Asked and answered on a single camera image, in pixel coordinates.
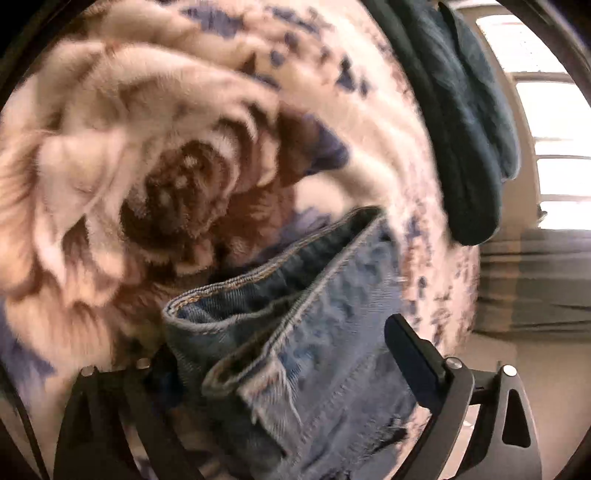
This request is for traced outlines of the blue denim pants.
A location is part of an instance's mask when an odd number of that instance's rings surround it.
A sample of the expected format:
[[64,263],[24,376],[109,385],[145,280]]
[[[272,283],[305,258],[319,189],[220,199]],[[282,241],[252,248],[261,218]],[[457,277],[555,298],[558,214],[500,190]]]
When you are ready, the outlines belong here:
[[256,479],[383,479],[416,401],[385,341],[402,306],[385,212],[353,210],[163,311],[190,406]]

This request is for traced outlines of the white floral fleece blanket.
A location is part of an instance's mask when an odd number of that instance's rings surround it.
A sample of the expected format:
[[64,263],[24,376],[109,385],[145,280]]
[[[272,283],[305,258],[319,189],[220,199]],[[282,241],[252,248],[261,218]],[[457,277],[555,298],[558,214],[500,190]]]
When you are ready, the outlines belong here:
[[404,311],[443,354],[478,251],[447,229],[415,92],[356,1],[98,1],[1,112],[1,360],[51,475],[78,372],[161,344],[183,291],[353,208],[389,212]]

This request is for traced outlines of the teal velvet pillow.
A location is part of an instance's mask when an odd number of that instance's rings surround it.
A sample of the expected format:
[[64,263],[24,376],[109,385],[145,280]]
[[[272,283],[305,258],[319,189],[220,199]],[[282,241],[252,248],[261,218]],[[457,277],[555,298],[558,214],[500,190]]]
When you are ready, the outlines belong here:
[[483,45],[445,3],[367,1],[403,67],[436,158],[448,225],[474,246],[501,223],[503,185],[517,177],[514,116]]

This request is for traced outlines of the white window frame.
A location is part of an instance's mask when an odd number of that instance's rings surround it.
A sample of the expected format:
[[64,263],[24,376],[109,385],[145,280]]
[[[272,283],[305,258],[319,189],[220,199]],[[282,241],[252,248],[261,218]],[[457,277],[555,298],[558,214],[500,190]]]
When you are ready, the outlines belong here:
[[505,221],[554,230],[590,228],[590,105],[566,67],[516,16],[476,25],[516,98],[524,153],[506,185]]

